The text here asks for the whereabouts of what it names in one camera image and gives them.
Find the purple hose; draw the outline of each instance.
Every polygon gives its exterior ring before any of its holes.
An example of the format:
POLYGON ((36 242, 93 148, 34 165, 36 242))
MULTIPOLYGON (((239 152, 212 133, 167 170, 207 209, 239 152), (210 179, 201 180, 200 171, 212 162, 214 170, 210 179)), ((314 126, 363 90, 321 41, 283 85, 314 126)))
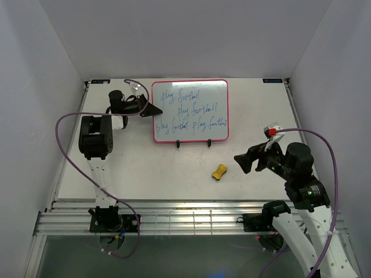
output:
MULTIPOLYGON (((134 83, 137 83, 139 84, 140 86, 142 86, 144 88, 144 90, 146 90, 146 93, 147 93, 147 102, 146 104, 144 105, 143 109, 140 110, 139 112, 137 113, 134 113, 134 114, 112 114, 112 115, 115 115, 115 116, 135 116, 135 115, 139 115, 140 113, 142 113, 146 108, 147 108, 147 105, 148 103, 150 102, 150 93, 148 92, 147 88, 141 84, 140 82, 138 81, 134 81, 133 79, 125 79, 124 80, 125 83, 127 84, 130 84, 130 82, 134 82, 134 83)), ((126 207, 128 207, 134 214, 135 216, 135 219, 138 223, 138 239, 137 239, 137 242, 133 248, 133 250, 128 254, 128 255, 120 255, 120 254, 117 254, 117 253, 114 253, 114 252, 110 252, 109 250, 106 250, 104 249, 103 251, 107 252, 107 253, 110 253, 111 255, 113 256, 116 256, 116 257, 119 257, 119 258, 122 258, 122 259, 126 259, 126 258, 129 258, 131 257, 135 251, 137 250, 138 248, 138 245, 139 245, 139 236, 140 236, 140 223, 139 223, 139 217, 137 215, 137 213, 135 212, 134 208, 129 205, 127 202, 125 202, 124 200, 121 200, 121 199, 118 199, 117 197, 113 196, 112 194, 110 194, 109 192, 107 192, 105 189, 103 189, 98 183, 96 183, 92 178, 90 178, 87 174, 85 174, 69 157, 68 157, 68 154, 66 153, 66 151, 63 149, 63 146, 62 146, 62 143, 59 139, 59 133, 58 133, 58 128, 59 128, 59 124, 60 122, 66 118, 66 117, 69 117, 69 116, 73 116, 73 115, 100 115, 100 116, 106 116, 106 115, 111 115, 111 114, 105 114, 105 113, 88 113, 88 112, 73 112, 73 113, 68 113, 68 114, 65 114, 63 115, 62 117, 60 117, 56 123, 56 127, 55 127, 55 133, 56 133, 56 140, 57 140, 57 144, 58 144, 58 147, 60 149, 60 151, 62 152, 63 156, 67 159, 67 161, 80 173, 82 174, 85 178, 87 178, 93 185, 95 185, 96 187, 98 187, 103 193, 105 193, 108 197, 111 197, 112 199, 118 201, 119 203, 122 203, 124 204, 126 207)))
MULTIPOLYGON (((339 204, 338 204, 339 181, 338 181, 338 178, 337 178, 337 164, 336 164, 334 151, 332 150, 332 147, 331 147, 330 143, 327 141, 327 139, 325 137, 323 137, 322 135, 320 135, 319 133, 315 132, 315 131, 312 131, 312 130, 309 130, 309 129, 293 128, 293 129, 277 130, 277 133, 287 132, 287 131, 303 131, 303 132, 308 132, 308 133, 311 133, 313 135, 316 135, 317 137, 322 139, 322 141, 325 142, 325 144, 329 148, 331 158, 332 158, 332 165, 333 165, 333 168, 334 168, 334 214, 333 214, 333 218, 332 218, 332 221, 331 221, 331 224, 330 224, 330 232, 333 232, 334 229, 335 229, 335 225, 336 225, 337 210, 338 210, 338 206, 339 206, 339 204)), ((332 235, 327 236, 327 241, 325 243, 325 246, 323 247, 323 250, 322 250, 320 256, 318 257, 317 262, 315 263, 315 265, 313 266, 312 270, 310 271, 310 273, 307 275, 306 278, 311 278, 314 275, 314 273, 317 271, 319 265, 321 264, 323 258, 325 257, 325 254, 326 254, 326 252, 327 252, 327 250, 330 246, 331 238, 332 238, 332 235)), ((263 276, 263 273, 264 273, 265 269, 268 267, 268 265, 272 261, 277 259, 277 257, 280 256, 282 253, 283 253, 283 249, 280 250, 273 258, 271 258, 266 263, 266 265, 263 267, 263 269, 259 273, 259 276, 258 276, 259 278, 261 278, 263 276)))

